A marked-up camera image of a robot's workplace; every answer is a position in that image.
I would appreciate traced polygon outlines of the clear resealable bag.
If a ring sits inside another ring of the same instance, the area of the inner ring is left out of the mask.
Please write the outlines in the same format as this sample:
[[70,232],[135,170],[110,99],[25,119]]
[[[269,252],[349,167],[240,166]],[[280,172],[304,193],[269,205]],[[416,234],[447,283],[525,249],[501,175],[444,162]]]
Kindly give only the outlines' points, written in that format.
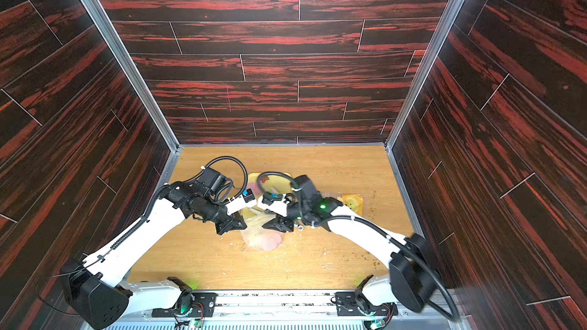
[[275,230],[264,229],[263,224],[271,221],[275,215],[256,215],[245,220],[247,228],[242,230],[245,251],[273,251],[278,248],[283,240],[283,233]]
[[355,214],[363,216],[364,200],[363,197],[358,194],[342,194],[337,199],[341,201],[345,206],[349,207]]

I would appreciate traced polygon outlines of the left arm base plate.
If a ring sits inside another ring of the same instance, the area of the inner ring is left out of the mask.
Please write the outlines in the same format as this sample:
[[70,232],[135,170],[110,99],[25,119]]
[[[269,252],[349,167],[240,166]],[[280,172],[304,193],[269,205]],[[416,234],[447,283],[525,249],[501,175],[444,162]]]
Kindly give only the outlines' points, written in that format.
[[170,319],[205,319],[212,317],[216,308],[217,294],[213,292],[192,292],[182,294],[180,299],[169,309],[154,309],[153,318]]

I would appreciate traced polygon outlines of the yellow tray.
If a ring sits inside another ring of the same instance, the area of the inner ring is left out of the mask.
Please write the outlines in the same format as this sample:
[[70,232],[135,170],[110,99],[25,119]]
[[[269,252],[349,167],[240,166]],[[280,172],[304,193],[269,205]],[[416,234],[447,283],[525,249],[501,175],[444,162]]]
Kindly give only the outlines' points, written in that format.
[[[258,212],[269,211],[285,217],[287,215],[287,203],[280,203],[280,199],[278,199],[278,203],[274,203],[271,206],[261,202],[261,197],[264,193],[259,189],[257,184],[259,175],[260,173],[250,173],[248,175],[247,188],[252,190],[255,199],[258,201],[258,204],[253,209]],[[291,193],[290,181],[284,177],[274,175],[264,176],[261,178],[261,187],[269,194],[286,195]]]

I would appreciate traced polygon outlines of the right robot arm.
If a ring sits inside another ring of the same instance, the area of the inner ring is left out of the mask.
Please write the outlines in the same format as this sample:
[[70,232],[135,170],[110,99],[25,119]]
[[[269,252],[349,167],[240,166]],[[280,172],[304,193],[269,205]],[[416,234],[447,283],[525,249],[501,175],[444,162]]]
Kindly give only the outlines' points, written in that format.
[[407,237],[381,228],[343,201],[323,196],[306,175],[293,178],[267,171],[259,174],[256,184],[261,191],[258,207],[276,215],[264,223],[264,229],[292,232],[297,223],[322,227],[357,244],[387,267],[387,275],[368,277],[357,288],[357,306],[364,313],[386,302],[399,302],[414,313],[429,306],[451,322],[460,320],[430,245],[421,235]]

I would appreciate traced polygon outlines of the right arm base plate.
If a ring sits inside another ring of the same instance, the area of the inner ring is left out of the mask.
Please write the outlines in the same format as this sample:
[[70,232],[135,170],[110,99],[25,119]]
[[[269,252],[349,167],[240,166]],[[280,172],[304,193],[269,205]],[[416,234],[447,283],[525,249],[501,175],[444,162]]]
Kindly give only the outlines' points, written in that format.
[[335,292],[330,301],[336,307],[337,316],[339,317],[388,316],[392,310],[391,303],[376,306],[368,302],[362,294],[357,294],[355,291]]

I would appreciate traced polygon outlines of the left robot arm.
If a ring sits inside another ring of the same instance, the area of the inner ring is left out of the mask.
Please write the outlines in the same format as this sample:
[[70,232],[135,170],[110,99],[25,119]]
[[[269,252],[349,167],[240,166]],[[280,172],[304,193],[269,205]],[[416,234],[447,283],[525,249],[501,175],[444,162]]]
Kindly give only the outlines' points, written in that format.
[[130,227],[81,261],[71,259],[64,264],[58,276],[67,304],[94,329],[147,310],[191,314],[195,300],[185,282],[169,277],[158,283],[133,284],[125,276],[151,247],[188,218],[213,223],[218,235],[246,229],[239,212],[255,206],[255,196],[242,186],[229,197],[233,187],[232,180],[210,163],[195,177],[165,183]]

